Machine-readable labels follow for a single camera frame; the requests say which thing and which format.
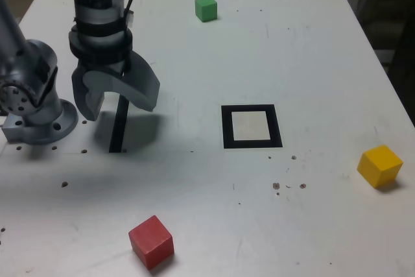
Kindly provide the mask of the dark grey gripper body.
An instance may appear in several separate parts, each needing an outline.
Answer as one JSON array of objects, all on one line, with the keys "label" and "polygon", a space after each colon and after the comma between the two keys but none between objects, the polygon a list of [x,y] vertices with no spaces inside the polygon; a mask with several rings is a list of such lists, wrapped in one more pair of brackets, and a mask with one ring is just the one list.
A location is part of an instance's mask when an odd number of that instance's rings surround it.
[{"label": "dark grey gripper body", "polygon": [[83,75],[88,71],[102,71],[110,75],[123,75],[128,69],[128,61],[122,60],[114,64],[97,64],[86,60],[79,60],[76,68],[77,75]]}]

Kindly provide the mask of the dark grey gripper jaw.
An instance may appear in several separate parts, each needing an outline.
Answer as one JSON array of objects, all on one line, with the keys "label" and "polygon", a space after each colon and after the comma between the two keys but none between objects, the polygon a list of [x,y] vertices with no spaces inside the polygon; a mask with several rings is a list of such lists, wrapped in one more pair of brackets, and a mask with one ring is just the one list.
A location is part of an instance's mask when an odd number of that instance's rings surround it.
[{"label": "dark grey gripper jaw", "polygon": [[73,96],[79,112],[88,120],[96,121],[104,101],[104,93],[90,90],[83,78],[87,69],[82,62],[72,74]]}]

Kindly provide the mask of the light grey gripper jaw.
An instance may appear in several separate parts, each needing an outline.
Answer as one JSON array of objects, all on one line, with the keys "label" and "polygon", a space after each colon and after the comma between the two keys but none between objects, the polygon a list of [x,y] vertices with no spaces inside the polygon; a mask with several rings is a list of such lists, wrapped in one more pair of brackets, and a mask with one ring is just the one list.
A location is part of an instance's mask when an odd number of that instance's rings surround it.
[{"label": "light grey gripper jaw", "polygon": [[155,109],[160,82],[150,65],[137,53],[131,52],[123,74],[112,69],[87,71],[83,83],[91,91],[122,95],[135,107],[147,112]]}]

